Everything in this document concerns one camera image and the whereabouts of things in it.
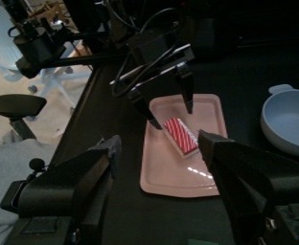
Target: red and white striped object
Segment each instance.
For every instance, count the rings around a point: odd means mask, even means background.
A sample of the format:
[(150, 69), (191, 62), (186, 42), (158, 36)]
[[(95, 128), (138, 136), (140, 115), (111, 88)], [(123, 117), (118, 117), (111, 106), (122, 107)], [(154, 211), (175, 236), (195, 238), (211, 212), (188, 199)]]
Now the red and white striped object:
[(197, 138), (180, 119), (171, 118), (164, 122), (166, 135), (183, 158), (198, 152)]

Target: pink plate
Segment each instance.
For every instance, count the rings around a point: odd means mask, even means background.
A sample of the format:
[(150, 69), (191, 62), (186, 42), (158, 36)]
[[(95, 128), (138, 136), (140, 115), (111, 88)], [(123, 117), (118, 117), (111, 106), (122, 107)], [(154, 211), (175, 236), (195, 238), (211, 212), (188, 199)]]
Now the pink plate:
[[(188, 114), (180, 95), (154, 99), (150, 108), (159, 123), (180, 118), (197, 137), (199, 129), (226, 137), (219, 97), (197, 94), (194, 101), (194, 113)], [(146, 126), (140, 186), (146, 192), (176, 197), (219, 195), (201, 152), (183, 159), (164, 132), (150, 122)]]

